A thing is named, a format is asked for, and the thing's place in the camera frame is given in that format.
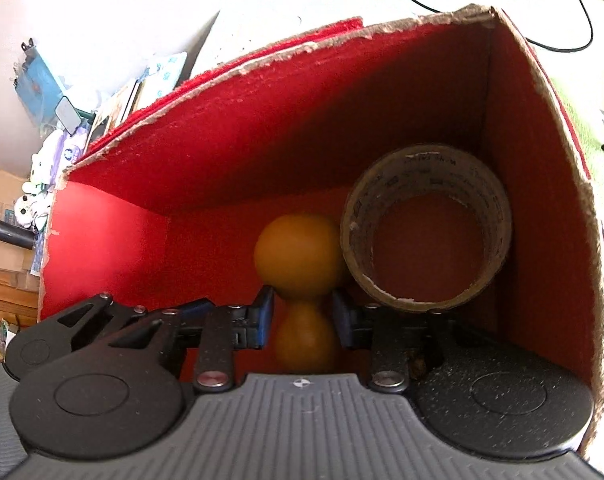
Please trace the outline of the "small black mirror stand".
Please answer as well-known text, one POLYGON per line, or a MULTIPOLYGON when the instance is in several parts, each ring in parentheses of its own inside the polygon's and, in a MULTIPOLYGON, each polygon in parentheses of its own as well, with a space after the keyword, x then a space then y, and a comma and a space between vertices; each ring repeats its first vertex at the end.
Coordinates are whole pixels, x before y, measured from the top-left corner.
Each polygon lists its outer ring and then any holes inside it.
POLYGON ((74 136, 76 129, 82 124, 81 115, 78 114, 67 96, 62 96, 58 101, 55 107, 55 115, 58 122, 70 136, 74 136))

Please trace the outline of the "orange wooden gourd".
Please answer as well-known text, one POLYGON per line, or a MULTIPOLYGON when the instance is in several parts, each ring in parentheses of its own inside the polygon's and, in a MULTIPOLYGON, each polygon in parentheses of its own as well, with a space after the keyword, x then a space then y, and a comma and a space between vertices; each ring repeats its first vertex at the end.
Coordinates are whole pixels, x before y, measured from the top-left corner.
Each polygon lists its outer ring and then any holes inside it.
POLYGON ((321 214, 280 216, 259 235, 253 261, 262 282, 286 304, 274 342, 282 369, 291 374, 333 370, 339 341, 326 301, 344 277, 336 224, 321 214))

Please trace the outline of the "brown packing tape roll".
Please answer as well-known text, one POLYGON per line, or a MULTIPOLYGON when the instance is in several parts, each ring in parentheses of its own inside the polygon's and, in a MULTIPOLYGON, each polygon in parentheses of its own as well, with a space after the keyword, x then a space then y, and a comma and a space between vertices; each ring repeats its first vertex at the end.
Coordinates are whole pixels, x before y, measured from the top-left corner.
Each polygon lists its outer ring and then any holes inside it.
POLYGON ((511 210, 484 162, 445 145, 387 154, 345 202, 340 235, 354 281, 393 309, 453 309, 476 298, 509 252, 511 210))

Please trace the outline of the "large red cardboard box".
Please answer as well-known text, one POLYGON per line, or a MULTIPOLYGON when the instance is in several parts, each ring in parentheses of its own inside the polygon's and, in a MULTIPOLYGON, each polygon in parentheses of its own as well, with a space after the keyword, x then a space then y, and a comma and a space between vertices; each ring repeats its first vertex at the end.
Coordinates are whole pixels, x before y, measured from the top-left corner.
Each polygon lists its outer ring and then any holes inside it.
POLYGON ((507 336, 604 405, 604 217, 567 107, 510 19, 484 6, 306 32, 204 73, 93 145, 57 185, 40 315, 110 292, 157 309, 244 301, 270 220, 339 218, 358 178, 415 144, 473 154, 514 235, 507 336))

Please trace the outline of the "white plush toy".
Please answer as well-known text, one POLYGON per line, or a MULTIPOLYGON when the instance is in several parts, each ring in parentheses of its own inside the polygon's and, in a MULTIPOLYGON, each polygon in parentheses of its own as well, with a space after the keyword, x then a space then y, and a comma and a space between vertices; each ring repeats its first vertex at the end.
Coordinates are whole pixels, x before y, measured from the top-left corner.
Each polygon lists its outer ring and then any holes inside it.
POLYGON ((44 146, 32 155, 29 180, 22 184, 22 195, 14 203, 14 218, 22 228, 42 232, 52 206, 52 189, 57 174, 56 155, 44 146))

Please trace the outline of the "dark cylindrical flask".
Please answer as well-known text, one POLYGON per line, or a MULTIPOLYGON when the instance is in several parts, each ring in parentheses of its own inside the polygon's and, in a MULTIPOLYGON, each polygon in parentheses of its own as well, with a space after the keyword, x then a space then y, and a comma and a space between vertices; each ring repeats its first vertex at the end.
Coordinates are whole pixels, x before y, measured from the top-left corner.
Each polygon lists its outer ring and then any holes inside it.
POLYGON ((13 226, 0 220, 0 242, 17 247, 32 249, 35 246, 35 234, 21 226, 13 226))

